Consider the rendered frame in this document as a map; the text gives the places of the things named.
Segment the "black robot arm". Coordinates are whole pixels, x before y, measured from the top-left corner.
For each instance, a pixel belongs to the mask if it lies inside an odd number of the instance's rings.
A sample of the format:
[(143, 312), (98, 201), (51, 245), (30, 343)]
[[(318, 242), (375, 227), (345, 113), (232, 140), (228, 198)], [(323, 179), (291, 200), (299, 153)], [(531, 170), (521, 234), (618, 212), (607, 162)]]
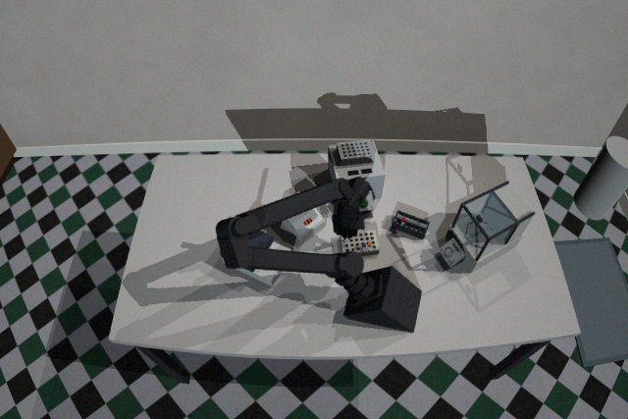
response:
[(329, 202), (340, 203), (339, 221), (340, 214), (345, 218), (358, 214), (359, 218), (359, 200), (362, 203), (370, 189), (370, 184), (361, 177), (349, 182), (339, 178), (220, 221), (216, 235), (226, 268), (328, 274), (350, 294), (352, 307), (380, 297), (383, 275), (362, 273), (364, 261), (356, 251), (320, 254), (248, 245), (248, 235)]

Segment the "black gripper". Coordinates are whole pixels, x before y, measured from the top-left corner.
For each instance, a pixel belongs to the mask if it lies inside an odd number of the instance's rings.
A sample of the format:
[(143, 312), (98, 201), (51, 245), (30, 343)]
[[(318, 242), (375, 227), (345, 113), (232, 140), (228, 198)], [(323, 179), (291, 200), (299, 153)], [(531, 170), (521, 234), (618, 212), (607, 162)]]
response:
[(346, 239), (346, 235), (348, 235), (348, 239), (351, 239), (353, 236), (357, 235), (358, 230), (365, 230), (363, 214), (360, 212), (359, 219), (357, 221), (357, 216), (354, 218), (348, 219), (345, 218), (342, 214), (340, 214), (340, 221), (338, 220), (338, 214), (332, 215), (334, 233), (337, 236), (341, 235), (344, 239)]

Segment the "beige tube rack with round holes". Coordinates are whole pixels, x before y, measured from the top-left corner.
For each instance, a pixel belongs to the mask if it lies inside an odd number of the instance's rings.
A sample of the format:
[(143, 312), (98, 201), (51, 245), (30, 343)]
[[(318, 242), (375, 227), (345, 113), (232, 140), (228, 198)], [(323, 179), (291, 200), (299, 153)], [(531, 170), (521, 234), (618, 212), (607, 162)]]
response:
[[(367, 248), (368, 242), (372, 243), (370, 249)], [(363, 243), (366, 243), (366, 247), (364, 250), (362, 249)], [(357, 235), (353, 236), (351, 239), (348, 239), (347, 242), (344, 242), (344, 238), (340, 235), (340, 247), (341, 253), (347, 251), (356, 251), (362, 256), (376, 255), (379, 254), (380, 251), (375, 230), (357, 232)]]

